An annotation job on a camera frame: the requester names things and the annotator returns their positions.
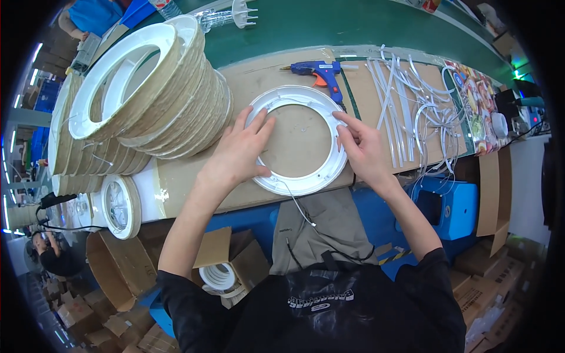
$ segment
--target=black t-shirt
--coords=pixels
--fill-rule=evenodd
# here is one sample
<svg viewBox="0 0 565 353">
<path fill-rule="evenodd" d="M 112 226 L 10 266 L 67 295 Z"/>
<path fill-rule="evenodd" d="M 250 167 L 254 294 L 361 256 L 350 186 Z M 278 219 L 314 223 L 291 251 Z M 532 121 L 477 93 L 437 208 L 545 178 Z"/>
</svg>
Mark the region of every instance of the black t-shirt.
<svg viewBox="0 0 565 353">
<path fill-rule="evenodd" d="M 61 250 L 61 254 L 57 257 L 55 250 L 49 247 L 39 256 L 39 261 L 45 270 L 57 276 L 74 276 L 80 271 L 70 251 Z"/>
<path fill-rule="evenodd" d="M 376 265 L 349 272 L 320 265 L 268 276 L 229 310 L 188 279 L 159 271 L 181 351 L 464 351 L 466 327 L 443 249 L 401 266 L 395 282 Z"/>
</svg>

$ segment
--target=colorful picture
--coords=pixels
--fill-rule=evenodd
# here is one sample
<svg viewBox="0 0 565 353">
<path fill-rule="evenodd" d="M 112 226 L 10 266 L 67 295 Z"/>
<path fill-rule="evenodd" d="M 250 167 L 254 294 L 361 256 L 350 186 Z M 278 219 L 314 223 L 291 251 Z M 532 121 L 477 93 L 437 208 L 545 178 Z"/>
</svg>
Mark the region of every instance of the colorful picture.
<svg viewBox="0 0 565 353">
<path fill-rule="evenodd" d="M 469 129 L 475 143 L 475 154 L 485 155 L 498 151 L 506 139 L 498 139 L 494 133 L 490 114 L 497 111 L 494 89 L 488 76 L 465 65 L 446 60 L 445 64 L 455 68 L 451 73 L 455 87 L 465 110 Z"/>
</svg>

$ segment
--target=orange trigger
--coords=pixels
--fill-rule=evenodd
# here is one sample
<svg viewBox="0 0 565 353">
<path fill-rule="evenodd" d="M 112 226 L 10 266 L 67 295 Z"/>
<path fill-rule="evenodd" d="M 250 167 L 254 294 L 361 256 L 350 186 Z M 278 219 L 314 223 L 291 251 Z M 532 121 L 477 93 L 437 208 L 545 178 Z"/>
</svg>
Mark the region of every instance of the orange trigger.
<svg viewBox="0 0 565 353">
<path fill-rule="evenodd" d="M 327 87 L 328 86 L 328 84 L 324 81 L 323 78 L 320 77 L 320 75 L 318 75 L 315 72 L 313 73 L 313 75 L 316 76 L 316 82 L 314 82 L 312 87 L 315 87 L 315 86 Z"/>
</svg>

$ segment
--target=hand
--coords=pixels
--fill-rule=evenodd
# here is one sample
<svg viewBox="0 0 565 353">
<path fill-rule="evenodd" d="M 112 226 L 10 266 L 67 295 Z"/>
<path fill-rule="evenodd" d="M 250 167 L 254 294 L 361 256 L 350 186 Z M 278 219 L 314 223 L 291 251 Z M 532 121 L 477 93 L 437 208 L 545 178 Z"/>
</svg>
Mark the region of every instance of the hand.
<svg viewBox="0 0 565 353">
<path fill-rule="evenodd" d="M 332 114 L 347 124 L 347 127 L 337 126 L 338 150 L 343 144 L 355 174 L 384 198 L 384 195 L 395 190 L 395 186 L 399 186 L 399 183 L 392 175 L 386 159 L 383 158 L 380 132 L 344 112 L 335 111 Z"/>
<path fill-rule="evenodd" d="M 200 183 L 230 193 L 237 185 L 253 177 L 271 176 L 269 168 L 255 162 L 273 132 L 275 118 L 268 119 L 261 127 L 267 116 L 267 110 L 262 109 L 245 128 L 245 121 L 252 111 L 251 106 L 243 109 L 234 126 L 224 131 L 214 154 L 198 174 Z"/>
</svg>

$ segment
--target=person in black shirt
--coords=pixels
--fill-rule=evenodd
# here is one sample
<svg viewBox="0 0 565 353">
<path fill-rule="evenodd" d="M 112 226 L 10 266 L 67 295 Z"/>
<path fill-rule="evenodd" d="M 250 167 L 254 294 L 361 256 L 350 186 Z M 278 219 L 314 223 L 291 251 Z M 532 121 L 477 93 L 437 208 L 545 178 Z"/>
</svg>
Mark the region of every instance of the person in black shirt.
<svg viewBox="0 0 565 353">
<path fill-rule="evenodd" d="M 70 250 L 62 250 L 50 231 L 45 233 L 51 246 L 47 246 L 41 232 L 32 235 L 32 242 L 43 268 L 56 276 L 71 277 L 78 274 L 82 269 L 81 262 L 75 260 Z"/>
<path fill-rule="evenodd" d="M 418 265 L 391 281 L 378 265 L 313 264 L 269 275 L 233 308 L 191 281 L 206 225 L 223 199 L 255 176 L 275 124 L 266 110 L 245 128 L 252 107 L 224 132 L 197 176 L 159 259 L 158 284 L 181 351 L 186 352 L 463 352 L 466 326 L 453 297 L 440 239 L 388 167 L 380 134 L 343 112 L 333 116 L 353 171 L 382 197 Z"/>
</svg>

